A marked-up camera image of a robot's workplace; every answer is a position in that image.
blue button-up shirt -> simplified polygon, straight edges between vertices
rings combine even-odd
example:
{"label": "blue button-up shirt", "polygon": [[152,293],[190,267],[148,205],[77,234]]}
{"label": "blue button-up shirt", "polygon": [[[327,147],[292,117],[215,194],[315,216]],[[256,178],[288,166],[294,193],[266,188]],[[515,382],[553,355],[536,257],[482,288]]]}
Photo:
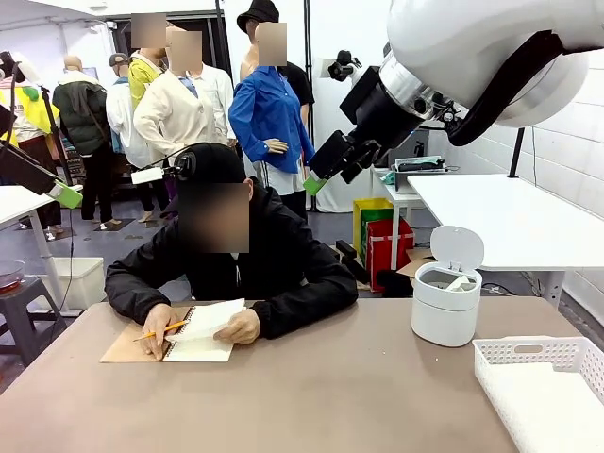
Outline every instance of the blue button-up shirt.
{"label": "blue button-up shirt", "polygon": [[[300,102],[292,87],[273,66],[259,66],[235,89],[228,119],[243,151],[252,162],[262,160],[286,173],[298,173],[314,156],[314,147],[300,116]],[[265,140],[288,144],[285,154],[269,154]]]}

yellow pencil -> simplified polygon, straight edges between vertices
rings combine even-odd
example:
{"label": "yellow pencil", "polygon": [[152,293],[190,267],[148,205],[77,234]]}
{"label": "yellow pencil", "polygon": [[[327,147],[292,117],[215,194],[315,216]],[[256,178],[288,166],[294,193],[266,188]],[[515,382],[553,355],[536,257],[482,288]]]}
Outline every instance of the yellow pencil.
{"label": "yellow pencil", "polygon": [[[176,324],[172,324],[171,326],[168,326],[167,328],[165,328],[163,331],[167,332],[169,330],[173,330],[175,328],[179,328],[180,326],[184,326],[185,324],[187,324],[189,321],[185,320],[185,321],[180,321],[179,323]],[[144,340],[145,338],[151,338],[151,337],[155,337],[155,332],[149,332],[145,335],[143,335],[142,337],[137,338],[136,340],[133,340],[134,342],[139,342],[140,340]]]}

seated person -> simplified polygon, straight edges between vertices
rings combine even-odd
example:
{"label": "seated person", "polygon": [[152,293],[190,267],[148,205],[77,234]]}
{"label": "seated person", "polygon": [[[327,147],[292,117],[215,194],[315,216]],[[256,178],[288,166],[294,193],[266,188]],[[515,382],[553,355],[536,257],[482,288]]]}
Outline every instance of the seated person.
{"label": "seated person", "polygon": [[147,354],[161,359],[163,330],[178,321],[158,288],[183,275],[196,300],[260,301],[214,336],[231,343],[279,337],[357,300],[355,278],[277,193],[245,177],[229,147],[196,144],[176,165],[185,161],[193,174],[178,178],[168,207],[179,218],[107,271],[110,304],[157,332],[141,342]]}

dark green jacket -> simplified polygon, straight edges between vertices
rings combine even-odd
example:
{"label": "dark green jacket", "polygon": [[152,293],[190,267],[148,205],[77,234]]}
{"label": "dark green jacket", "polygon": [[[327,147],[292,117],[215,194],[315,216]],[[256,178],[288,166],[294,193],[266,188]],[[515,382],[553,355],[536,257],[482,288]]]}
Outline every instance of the dark green jacket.
{"label": "dark green jacket", "polygon": [[60,129],[80,156],[90,156],[111,138],[105,102],[98,84],[74,81],[58,85],[53,104],[60,110]]}

hand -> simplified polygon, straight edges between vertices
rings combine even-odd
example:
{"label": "hand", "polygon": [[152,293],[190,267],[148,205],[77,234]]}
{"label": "hand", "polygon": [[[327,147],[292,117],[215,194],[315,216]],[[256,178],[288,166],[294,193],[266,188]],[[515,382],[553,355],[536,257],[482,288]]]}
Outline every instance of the hand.
{"label": "hand", "polygon": [[234,314],[228,326],[214,334],[214,340],[226,343],[251,344],[260,335],[260,319],[255,311],[243,310]]}
{"label": "hand", "polygon": [[285,154],[288,148],[287,144],[280,139],[269,139],[265,140],[264,143],[268,146],[268,152],[271,154]]}
{"label": "hand", "polygon": [[163,330],[177,322],[176,314],[168,304],[158,304],[153,307],[144,320],[143,335],[155,332],[155,336],[140,341],[144,353],[153,354],[160,361],[163,356]]}

